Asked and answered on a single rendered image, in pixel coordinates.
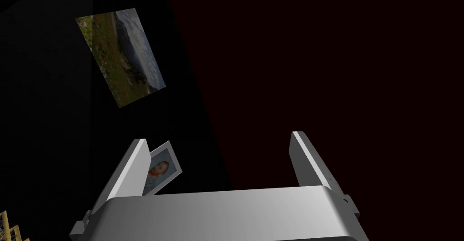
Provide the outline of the landscape picture on wall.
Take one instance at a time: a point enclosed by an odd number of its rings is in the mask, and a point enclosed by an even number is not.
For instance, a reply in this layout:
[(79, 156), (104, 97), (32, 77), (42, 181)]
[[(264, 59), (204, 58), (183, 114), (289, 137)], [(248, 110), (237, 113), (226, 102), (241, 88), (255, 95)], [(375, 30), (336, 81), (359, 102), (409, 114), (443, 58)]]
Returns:
[(75, 21), (119, 108), (166, 87), (135, 8)]

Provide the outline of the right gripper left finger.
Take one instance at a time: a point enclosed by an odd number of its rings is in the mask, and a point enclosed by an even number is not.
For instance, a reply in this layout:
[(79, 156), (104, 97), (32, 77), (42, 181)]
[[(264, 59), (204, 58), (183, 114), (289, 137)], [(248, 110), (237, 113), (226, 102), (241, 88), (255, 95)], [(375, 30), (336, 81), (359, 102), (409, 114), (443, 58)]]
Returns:
[(131, 197), (142, 194), (151, 155), (146, 139), (135, 139), (127, 149), (109, 181), (92, 208), (92, 214), (114, 197)]

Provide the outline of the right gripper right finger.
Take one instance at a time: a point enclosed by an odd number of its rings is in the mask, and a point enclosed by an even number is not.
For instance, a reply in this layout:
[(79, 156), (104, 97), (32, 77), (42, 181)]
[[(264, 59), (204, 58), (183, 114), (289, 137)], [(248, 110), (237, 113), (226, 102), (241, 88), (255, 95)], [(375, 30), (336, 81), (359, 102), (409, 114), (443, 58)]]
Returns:
[(300, 186), (325, 186), (336, 194), (344, 192), (309, 138), (302, 131), (291, 133), (289, 155)]

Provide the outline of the yellow wooden furniture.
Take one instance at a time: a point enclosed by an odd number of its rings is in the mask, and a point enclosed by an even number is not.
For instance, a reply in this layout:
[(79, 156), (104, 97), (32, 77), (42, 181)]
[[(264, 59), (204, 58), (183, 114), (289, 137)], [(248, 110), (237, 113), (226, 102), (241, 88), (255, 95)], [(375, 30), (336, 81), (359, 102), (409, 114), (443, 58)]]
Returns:
[(22, 239), (19, 226), (10, 226), (7, 211), (0, 213), (0, 241), (30, 241), (29, 238)]

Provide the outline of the portrait picture white frame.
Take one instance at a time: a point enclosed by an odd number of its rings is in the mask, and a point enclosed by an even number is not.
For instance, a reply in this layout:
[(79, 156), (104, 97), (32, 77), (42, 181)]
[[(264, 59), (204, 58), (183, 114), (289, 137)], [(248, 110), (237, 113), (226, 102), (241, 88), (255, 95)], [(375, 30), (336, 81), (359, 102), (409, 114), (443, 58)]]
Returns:
[(150, 152), (150, 165), (142, 196), (156, 194), (176, 178), (182, 169), (169, 141)]

